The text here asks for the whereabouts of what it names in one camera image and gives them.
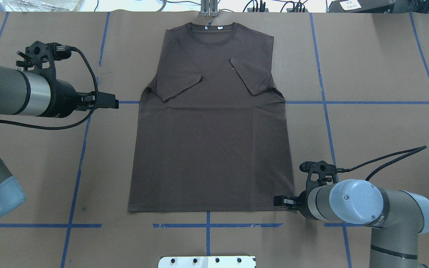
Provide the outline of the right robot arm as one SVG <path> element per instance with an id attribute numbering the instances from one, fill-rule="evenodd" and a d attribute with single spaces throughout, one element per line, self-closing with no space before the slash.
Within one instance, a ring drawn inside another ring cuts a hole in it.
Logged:
<path id="1" fill-rule="evenodd" d="M 310 220 L 371 228 L 371 268 L 427 267 L 418 260 L 419 235 L 429 232 L 429 200 L 422 195 L 348 179 L 308 187 L 296 197 L 278 195 L 273 204 Z"/>

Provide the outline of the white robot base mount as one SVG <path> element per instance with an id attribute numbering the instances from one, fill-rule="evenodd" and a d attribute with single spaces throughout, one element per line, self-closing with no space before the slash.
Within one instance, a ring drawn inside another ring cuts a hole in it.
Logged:
<path id="1" fill-rule="evenodd" d="M 254 256 L 166 256 L 159 268 L 256 268 Z"/>

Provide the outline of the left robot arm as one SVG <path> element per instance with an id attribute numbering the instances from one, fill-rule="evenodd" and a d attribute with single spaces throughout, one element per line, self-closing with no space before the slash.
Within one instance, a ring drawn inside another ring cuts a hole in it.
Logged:
<path id="1" fill-rule="evenodd" d="M 56 78 L 53 67 L 19 71 L 0 66 L 0 114 L 65 118 L 73 111 L 118 107 L 113 94 L 98 90 L 78 93 L 70 83 Z M 25 200 L 17 178 L 0 158 L 0 218 Z"/>

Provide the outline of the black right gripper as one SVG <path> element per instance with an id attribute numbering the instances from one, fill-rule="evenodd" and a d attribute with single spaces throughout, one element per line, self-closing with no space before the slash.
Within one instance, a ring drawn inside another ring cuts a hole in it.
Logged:
<path id="1" fill-rule="evenodd" d="M 299 196 L 277 195 L 273 198 L 273 205 L 277 208 L 299 211 L 303 217 L 309 220 L 316 220 L 308 207 L 308 196 L 311 191 L 304 190 Z"/>

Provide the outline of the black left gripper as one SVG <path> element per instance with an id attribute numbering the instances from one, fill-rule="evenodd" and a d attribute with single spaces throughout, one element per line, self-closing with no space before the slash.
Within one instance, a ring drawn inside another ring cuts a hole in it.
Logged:
<path id="1" fill-rule="evenodd" d="M 119 100 L 114 94 L 109 93 L 79 93 L 66 81 L 49 81 L 51 100 L 47 108 L 47 117 L 65 118 L 77 109 L 80 102 L 80 110 L 89 111 L 96 109 L 118 109 Z"/>

